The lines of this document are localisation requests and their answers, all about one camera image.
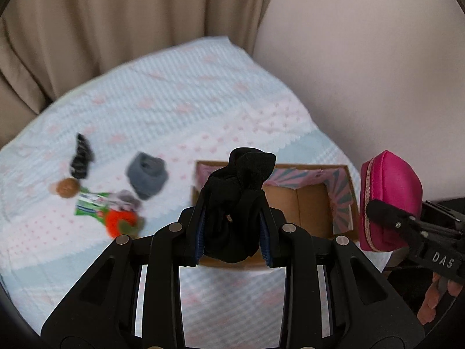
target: beige curtain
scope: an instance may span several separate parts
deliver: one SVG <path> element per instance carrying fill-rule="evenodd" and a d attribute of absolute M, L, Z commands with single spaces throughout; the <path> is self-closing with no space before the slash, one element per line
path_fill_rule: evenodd
<path fill-rule="evenodd" d="M 210 35 L 252 53 L 269 0 L 11 0 L 0 22 L 0 147 L 51 101 L 128 60 Z"/>

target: orange toy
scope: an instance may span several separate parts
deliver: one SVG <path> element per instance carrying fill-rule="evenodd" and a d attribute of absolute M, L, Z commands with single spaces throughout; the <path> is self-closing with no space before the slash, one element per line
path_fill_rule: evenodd
<path fill-rule="evenodd" d="M 140 219 L 133 211 L 109 210 L 104 216 L 106 232 L 112 239 L 126 234 L 134 237 L 140 230 Z"/>

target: brown ball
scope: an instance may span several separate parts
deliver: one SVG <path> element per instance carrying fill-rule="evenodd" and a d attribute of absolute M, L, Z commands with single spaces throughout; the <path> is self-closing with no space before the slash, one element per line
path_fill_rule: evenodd
<path fill-rule="evenodd" d="M 57 194 L 62 198 L 71 198 L 79 192 L 79 188 L 78 180 L 75 178 L 65 178 L 57 184 Z"/>

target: metal screw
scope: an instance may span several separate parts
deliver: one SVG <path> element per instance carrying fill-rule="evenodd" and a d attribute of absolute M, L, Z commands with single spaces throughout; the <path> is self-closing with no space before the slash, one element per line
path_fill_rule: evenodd
<path fill-rule="evenodd" d="M 129 241 L 129 236 L 128 235 L 119 235 L 116 238 L 116 244 L 118 245 L 125 245 Z"/>
<path fill-rule="evenodd" d="M 285 225 L 283 225 L 284 232 L 292 233 L 295 230 L 296 230 L 295 225 L 293 225 L 292 223 L 286 223 Z"/>
<path fill-rule="evenodd" d="M 336 243 L 338 243 L 339 245 L 347 245 L 349 244 L 349 239 L 347 239 L 347 237 L 345 237 L 344 235 L 341 235 L 336 237 Z"/>
<path fill-rule="evenodd" d="M 179 232 L 182 230 L 182 224 L 181 223 L 171 223 L 169 226 L 169 230 L 171 232 Z"/>

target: toy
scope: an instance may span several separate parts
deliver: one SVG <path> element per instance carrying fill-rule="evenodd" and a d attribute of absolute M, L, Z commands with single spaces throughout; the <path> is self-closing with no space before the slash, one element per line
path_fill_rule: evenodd
<path fill-rule="evenodd" d="M 113 239 L 120 234 L 135 238 L 144 225 L 144 219 L 137 214 L 139 206 L 140 201 L 127 190 L 91 193 L 83 188 L 74 213 L 77 216 L 94 217 L 106 227 L 106 232 Z"/>
<path fill-rule="evenodd" d="M 93 161 L 94 155 L 90 149 L 90 145 L 84 135 L 76 136 L 76 155 L 70 165 L 70 173 L 76 179 L 84 179 L 87 177 L 87 169 L 89 162 Z"/>
<path fill-rule="evenodd" d="M 106 232 L 112 239 L 126 234 L 136 237 L 143 225 L 143 219 L 139 218 L 134 211 L 109 210 L 104 216 Z"/>
<path fill-rule="evenodd" d="M 72 198 L 79 192 L 79 181 L 74 178 L 65 178 L 56 184 L 56 193 L 61 198 Z"/>

